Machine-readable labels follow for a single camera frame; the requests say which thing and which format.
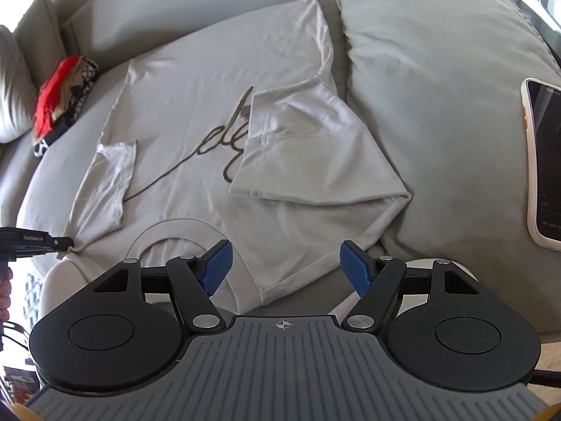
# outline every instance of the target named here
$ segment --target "hand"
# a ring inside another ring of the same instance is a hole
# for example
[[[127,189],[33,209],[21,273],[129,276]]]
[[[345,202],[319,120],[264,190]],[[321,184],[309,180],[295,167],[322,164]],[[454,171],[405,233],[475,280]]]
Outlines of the hand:
[[[12,280],[13,273],[12,269],[6,269],[6,279],[0,282],[0,321],[9,320],[8,307],[11,304],[9,295],[12,294],[12,284],[9,282]]]

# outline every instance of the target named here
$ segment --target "round black pad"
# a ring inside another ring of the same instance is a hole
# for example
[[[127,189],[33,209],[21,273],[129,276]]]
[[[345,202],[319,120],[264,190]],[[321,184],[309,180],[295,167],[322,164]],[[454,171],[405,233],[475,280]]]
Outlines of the round black pad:
[[[428,302],[390,323],[389,352],[417,378],[454,391],[527,383],[540,357],[538,333],[490,291],[468,283],[476,294],[445,292],[444,273],[433,268]]]
[[[176,357],[176,319],[141,297],[140,265],[120,263],[35,325],[30,351],[60,389],[110,392],[142,384]]]
[[[444,320],[435,333],[438,341],[448,350],[467,355],[487,353],[500,343],[499,330],[479,318],[464,316]]]
[[[70,340],[84,350],[103,351],[124,345],[133,336],[135,325],[116,315],[88,316],[70,328]]]

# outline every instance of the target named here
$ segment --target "red cloth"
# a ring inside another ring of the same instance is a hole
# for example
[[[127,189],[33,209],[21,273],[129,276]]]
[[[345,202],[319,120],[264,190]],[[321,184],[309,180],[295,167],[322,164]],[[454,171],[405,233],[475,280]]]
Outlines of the red cloth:
[[[41,87],[35,110],[35,136],[39,139],[53,129],[51,115],[61,100],[62,83],[79,60],[78,55],[73,55],[61,61],[53,75]]]

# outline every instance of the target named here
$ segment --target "crosshair logo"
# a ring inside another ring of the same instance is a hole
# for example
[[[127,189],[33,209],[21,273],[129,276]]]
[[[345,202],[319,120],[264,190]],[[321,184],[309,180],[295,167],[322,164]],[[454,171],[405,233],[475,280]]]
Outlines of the crosshair logo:
[[[290,326],[294,326],[292,323],[288,323],[287,321],[279,321],[277,323],[277,328],[280,328],[282,330],[285,330],[286,328],[290,328]]]

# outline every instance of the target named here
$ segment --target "folded clothes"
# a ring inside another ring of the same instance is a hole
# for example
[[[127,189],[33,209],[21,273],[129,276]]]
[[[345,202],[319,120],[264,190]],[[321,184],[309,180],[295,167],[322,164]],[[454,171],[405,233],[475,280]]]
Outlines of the folded clothes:
[[[98,77],[99,67],[84,56],[61,61],[39,92],[32,133],[35,156],[43,156],[74,125]]]

